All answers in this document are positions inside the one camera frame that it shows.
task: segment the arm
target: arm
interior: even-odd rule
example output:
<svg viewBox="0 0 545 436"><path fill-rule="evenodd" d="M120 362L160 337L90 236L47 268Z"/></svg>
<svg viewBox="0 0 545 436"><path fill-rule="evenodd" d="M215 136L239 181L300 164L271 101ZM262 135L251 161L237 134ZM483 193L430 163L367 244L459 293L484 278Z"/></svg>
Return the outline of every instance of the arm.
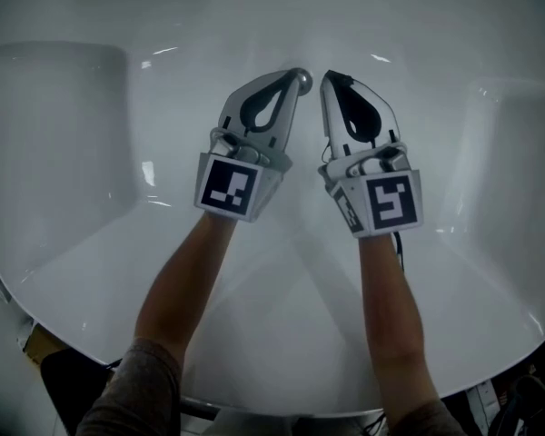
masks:
<svg viewBox="0 0 545 436"><path fill-rule="evenodd" d="M363 310L373 369L390 428L436 401L421 318L390 235L360 239Z"/></svg>
<svg viewBox="0 0 545 436"><path fill-rule="evenodd" d="M208 302L236 221L205 213L155 278L135 337L161 344L182 366Z"/></svg>

